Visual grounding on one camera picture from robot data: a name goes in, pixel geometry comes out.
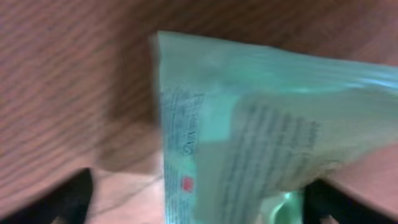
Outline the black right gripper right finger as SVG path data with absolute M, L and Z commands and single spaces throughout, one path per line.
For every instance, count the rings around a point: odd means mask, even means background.
M 332 217 L 339 224 L 395 224 L 397 220 L 351 198 L 323 180 L 304 188 L 303 223 L 321 224 Z

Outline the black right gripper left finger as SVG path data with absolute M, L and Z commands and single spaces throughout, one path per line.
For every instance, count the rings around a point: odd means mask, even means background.
M 1 224 L 84 224 L 93 196 L 91 169 L 84 168 L 41 198 L 1 218 Z

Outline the light green wipes packet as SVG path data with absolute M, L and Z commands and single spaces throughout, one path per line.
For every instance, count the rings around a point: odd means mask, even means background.
M 160 31 L 165 221 L 300 223 L 300 189 L 397 142 L 397 68 Z

